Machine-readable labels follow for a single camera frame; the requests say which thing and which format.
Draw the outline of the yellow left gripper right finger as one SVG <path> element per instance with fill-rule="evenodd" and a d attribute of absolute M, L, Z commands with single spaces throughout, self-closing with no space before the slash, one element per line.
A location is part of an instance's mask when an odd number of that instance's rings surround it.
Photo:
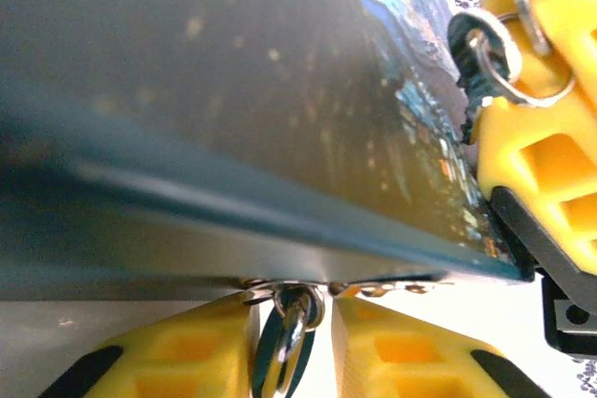
<path fill-rule="evenodd" d="M 340 397 L 544 397 L 499 350 L 360 298 L 332 304 Z"/>

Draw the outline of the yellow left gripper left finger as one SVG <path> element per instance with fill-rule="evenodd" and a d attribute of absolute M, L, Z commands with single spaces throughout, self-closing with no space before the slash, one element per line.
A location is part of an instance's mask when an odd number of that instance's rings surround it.
<path fill-rule="evenodd" d="M 85 354 L 44 397 L 248 397 L 257 307 L 228 295 L 124 334 Z"/>

